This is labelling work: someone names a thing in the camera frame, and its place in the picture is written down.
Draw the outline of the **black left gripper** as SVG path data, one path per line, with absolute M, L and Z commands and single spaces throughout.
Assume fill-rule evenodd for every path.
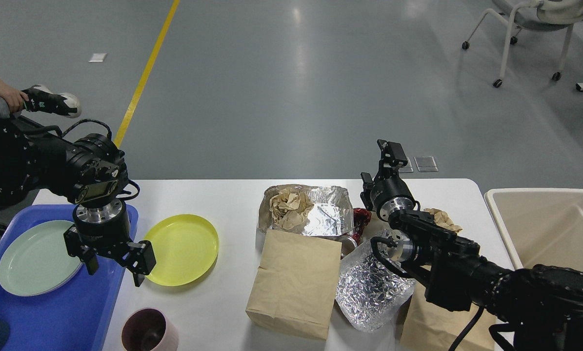
M 152 242 L 131 239 L 124 200 L 115 198 L 100 208 L 77 205 L 72 218 L 74 224 L 63 235 L 70 257 L 79 258 L 89 275 L 98 271 L 98 255 L 113 259 L 132 273 L 135 287 L 142 285 L 157 260 Z

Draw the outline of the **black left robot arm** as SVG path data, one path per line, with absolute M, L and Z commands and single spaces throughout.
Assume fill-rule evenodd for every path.
M 88 134 L 75 142 L 57 126 L 27 117 L 0 117 L 0 211 L 20 203 L 32 190 L 48 189 L 75 205 L 64 232 L 70 257 L 89 274 L 98 257 L 114 260 L 133 274 L 139 287 L 157 261 L 151 242 L 135 242 L 126 206 L 140 187 L 128 175 L 124 151 L 111 132 Z

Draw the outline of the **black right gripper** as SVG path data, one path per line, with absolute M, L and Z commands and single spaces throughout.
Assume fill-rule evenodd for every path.
M 361 200 L 365 209 L 376 213 L 380 220 L 389 222 L 394 215 L 415 209 L 416 200 L 407 184 L 399 178 L 399 171 L 409 166 L 409 159 L 400 143 L 379 138 L 381 150 L 377 180 L 370 173 L 361 173 Z

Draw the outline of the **person's hand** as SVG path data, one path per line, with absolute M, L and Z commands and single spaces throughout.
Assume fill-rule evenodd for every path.
M 9 86 L 1 78 L 0 98 L 7 104 L 10 113 L 19 113 L 24 109 L 24 103 L 29 101 L 26 93 Z

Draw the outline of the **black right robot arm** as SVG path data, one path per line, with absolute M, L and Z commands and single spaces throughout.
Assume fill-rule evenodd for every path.
M 451 312 L 478 309 L 454 351 L 483 312 L 500 323 L 488 329 L 504 351 L 583 351 L 583 272 L 555 265 L 510 270 L 480 255 L 480 245 L 436 224 L 421 211 L 399 169 L 408 164 L 399 143 L 378 139 L 375 176 L 362 173 L 361 200 L 401 238 L 373 237 L 372 255 L 390 272 L 425 287 L 430 304 Z

